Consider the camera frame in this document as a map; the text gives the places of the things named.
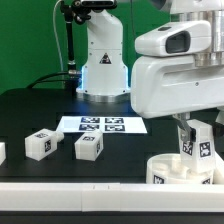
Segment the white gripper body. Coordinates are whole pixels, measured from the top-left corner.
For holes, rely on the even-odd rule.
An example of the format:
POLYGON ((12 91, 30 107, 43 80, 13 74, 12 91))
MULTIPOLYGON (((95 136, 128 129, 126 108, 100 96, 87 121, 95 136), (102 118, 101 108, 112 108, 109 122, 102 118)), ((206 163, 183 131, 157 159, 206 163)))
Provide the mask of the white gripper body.
POLYGON ((224 66, 196 67, 191 55, 142 56, 132 69, 131 106, 144 118, 224 106, 224 66))

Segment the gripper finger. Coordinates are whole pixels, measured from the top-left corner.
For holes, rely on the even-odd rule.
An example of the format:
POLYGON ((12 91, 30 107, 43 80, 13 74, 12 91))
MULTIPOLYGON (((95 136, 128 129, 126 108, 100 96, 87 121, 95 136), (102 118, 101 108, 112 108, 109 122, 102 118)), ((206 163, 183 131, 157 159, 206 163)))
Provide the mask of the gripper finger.
POLYGON ((224 126, 224 108, 218 108, 219 113, 216 118, 216 122, 224 126))
POLYGON ((180 129, 180 139, 187 142, 195 142, 196 141, 196 130, 191 128, 188 124, 190 120, 190 113, 177 113, 173 115, 173 118, 176 120, 177 126, 180 129))

